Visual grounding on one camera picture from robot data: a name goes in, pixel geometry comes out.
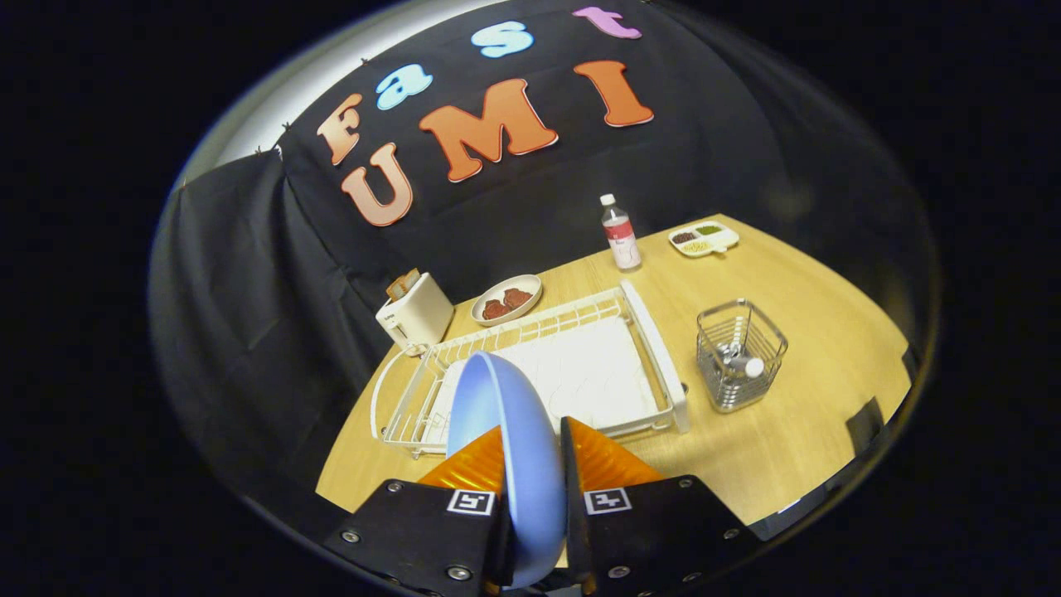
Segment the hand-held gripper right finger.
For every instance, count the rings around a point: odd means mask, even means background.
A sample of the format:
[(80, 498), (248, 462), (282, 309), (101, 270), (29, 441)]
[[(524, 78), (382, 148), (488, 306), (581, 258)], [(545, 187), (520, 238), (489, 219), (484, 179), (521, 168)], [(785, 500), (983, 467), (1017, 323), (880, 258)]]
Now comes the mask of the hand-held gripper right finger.
[(568, 563), (584, 596), (682, 596), (759, 552), (696, 476), (666, 477), (573, 417), (560, 444)]

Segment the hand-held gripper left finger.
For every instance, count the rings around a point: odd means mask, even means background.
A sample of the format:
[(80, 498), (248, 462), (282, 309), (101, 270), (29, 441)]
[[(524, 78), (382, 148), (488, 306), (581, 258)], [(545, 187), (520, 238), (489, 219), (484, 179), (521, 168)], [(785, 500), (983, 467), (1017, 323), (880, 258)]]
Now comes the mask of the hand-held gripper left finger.
[(418, 482), (388, 479), (323, 546), (359, 570), (424, 596), (497, 596), (515, 568), (500, 426)]

